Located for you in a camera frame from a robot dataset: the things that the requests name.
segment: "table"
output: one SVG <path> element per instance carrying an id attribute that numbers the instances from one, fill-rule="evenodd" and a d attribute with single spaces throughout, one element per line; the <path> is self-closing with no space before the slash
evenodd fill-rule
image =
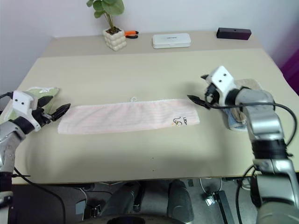
<path id="1" fill-rule="evenodd" d="M 18 89 L 59 87 L 52 109 L 66 103 L 128 102 L 133 96 L 138 101 L 202 97 L 207 85 L 200 76 L 224 65 L 235 79 L 254 78 L 276 102 L 299 114 L 299 97 L 253 36 L 246 42 L 192 32 L 192 47 L 162 50 L 151 48 L 150 37 L 129 40 L 119 52 L 104 46 L 101 37 L 53 40 Z M 253 159 L 248 134 L 230 131 L 221 111 L 199 106 L 197 111 L 199 125 L 130 133 L 61 135 L 59 122 L 51 123 L 27 136 L 16 151 L 15 165 L 37 183 L 242 175 Z M 288 138 L 292 118 L 281 109 L 277 112 Z M 296 170 L 298 144 L 297 136 L 288 148 L 295 154 Z M 23 181 L 14 178 L 13 183 Z"/>

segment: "white wall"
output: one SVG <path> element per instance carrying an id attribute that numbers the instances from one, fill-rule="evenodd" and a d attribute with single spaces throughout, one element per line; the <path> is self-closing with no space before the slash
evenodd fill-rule
<path id="1" fill-rule="evenodd" d="M 107 27 L 87 0 L 0 0 L 0 92 L 15 89 L 50 38 Z M 115 18 L 141 32 L 249 28 L 278 66 L 299 49 L 299 0 L 123 0 Z"/>

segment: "green cloth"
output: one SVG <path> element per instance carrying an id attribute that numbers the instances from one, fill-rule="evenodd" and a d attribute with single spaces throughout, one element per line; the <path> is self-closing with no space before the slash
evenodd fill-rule
<path id="1" fill-rule="evenodd" d="M 56 87 L 53 88 L 33 87 L 27 90 L 27 92 L 36 95 L 38 98 L 45 97 L 45 96 L 53 96 L 53 99 L 47 105 L 43 106 L 44 112 L 50 113 L 51 107 L 55 100 L 55 96 L 59 92 L 59 89 Z M 7 112 L 7 115 L 5 116 L 5 120 L 10 120 L 10 119 L 14 120 L 16 118 L 17 118 L 16 113 L 10 108 L 9 111 Z"/>

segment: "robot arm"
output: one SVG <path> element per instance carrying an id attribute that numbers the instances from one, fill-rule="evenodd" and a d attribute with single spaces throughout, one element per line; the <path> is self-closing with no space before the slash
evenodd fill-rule
<path id="1" fill-rule="evenodd" d="M 59 107 L 53 114 L 43 112 L 42 106 L 48 104 L 52 96 L 37 99 L 28 93 L 15 91 L 11 94 L 13 109 L 19 116 L 0 124 L 0 223 L 8 223 L 13 212 L 12 177 L 14 171 L 15 151 L 19 144 L 31 131 L 39 131 L 41 127 L 62 117 L 71 104 Z"/>
<path id="2" fill-rule="evenodd" d="M 275 113 L 272 95 L 264 90 L 252 90 L 247 87 L 237 89 L 234 78 L 223 66 L 202 78 L 209 84 L 205 101 L 196 96 L 188 96 L 194 103 L 208 109 L 240 107 L 246 115 L 247 130 L 255 156 L 253 164 L 255 169 L 261 172 L 251 179 L 252 202 L 258 208 L 262 206 L 259 217 L 263 217 L 263 221 L 265 218 L 271 218 L 275 212 L 281 212 L 279 205 L 282 210 L 285 206 L 291 206 L 298 214 L 298 181 L 293 163 L 288 159 L 284 132 Z"/>

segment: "white box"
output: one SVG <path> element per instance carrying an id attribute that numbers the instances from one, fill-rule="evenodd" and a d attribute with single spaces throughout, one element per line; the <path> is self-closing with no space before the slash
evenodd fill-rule
<path id="1" fill-rule="evenodd" d="M 153 35 L 153 47 L 158 48 L 183 48 L 191 45 L 189 34 L 158 34 Z"/>

